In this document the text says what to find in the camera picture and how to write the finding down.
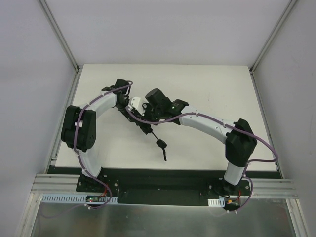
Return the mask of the black folding umbrella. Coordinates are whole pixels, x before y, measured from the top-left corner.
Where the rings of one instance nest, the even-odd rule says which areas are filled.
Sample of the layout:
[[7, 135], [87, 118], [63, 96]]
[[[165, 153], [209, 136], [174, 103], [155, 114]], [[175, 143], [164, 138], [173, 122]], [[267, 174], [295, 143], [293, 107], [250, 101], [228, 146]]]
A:
[[166, 144], [163, 140], [159, 139], [159, 138], [154, 134], [151, 125], [146, 124], [146, 123], [139, 122], [139, 121], [137, 121], [136, 119], [134, 119], [134, 118], [128, 113], [129, 110], [127, 110], [126, 107], [118, 108], [118, 110], [127, 118], [127, 120], [128, 120], [129, 122], [135, 123], [146, 135], [148, 135], [148, 134], [153, 134], [153, 135], [154, 135], [154, 137], [156, 138], [156, 144], [157, 144], [157, 146], [162, 149], [164, 161], [167, 161], [166, 150], [165, 150], [166, 147], [167, 147], [167, 144]]

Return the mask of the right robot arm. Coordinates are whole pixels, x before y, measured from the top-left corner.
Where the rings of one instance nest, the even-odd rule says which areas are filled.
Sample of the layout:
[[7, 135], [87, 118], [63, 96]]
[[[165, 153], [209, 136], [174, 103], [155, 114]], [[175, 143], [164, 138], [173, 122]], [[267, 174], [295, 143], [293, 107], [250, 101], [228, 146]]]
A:
[[224, 183], [236, 186], [242, 179], [242, 174], [257, 141], [249, 123], [244, 119], [237, 122], [204, 115], [188, 102], [180, 99], [171, 101], [161, 90], [155, 88], [145, 96], [142, 103], [145, 119], [158, 122], [179, 116], [172, 122], [197, 129], [206, 133], [225, 145], [225, 158], [228, 161], [224, 174]]

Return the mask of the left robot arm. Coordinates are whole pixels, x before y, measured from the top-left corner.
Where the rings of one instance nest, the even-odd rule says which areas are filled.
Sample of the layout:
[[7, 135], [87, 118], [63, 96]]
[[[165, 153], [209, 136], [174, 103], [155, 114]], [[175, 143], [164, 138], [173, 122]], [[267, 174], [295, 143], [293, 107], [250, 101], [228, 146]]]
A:
[[78, 158], [83, 175], [97, 178], [102, 166], [94, 148], [97, 138], [97, 119], [117, 105], [127, 105], [132, 81], [117, 79], [115, 85], [103, 88], [99, 94], [81, 106], [66, 109], [61, 140]]

